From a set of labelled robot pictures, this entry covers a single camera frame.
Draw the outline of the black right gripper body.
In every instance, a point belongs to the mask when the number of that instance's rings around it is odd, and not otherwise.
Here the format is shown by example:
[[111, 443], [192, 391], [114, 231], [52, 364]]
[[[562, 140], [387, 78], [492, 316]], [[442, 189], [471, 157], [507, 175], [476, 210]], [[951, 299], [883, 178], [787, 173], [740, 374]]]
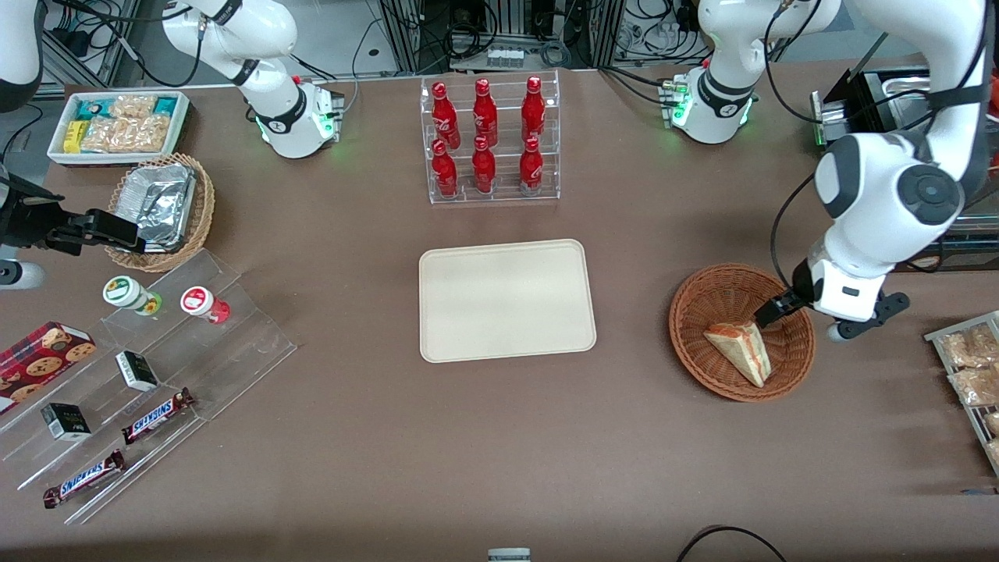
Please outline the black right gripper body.
[[48, 235], [65, 226], [67, 214], [61, 194], [27, 182], [19, 176], [2, 177], [1, 242], [10, 247], [39, 247], [71, 255], [73, 247], [52, 242]]

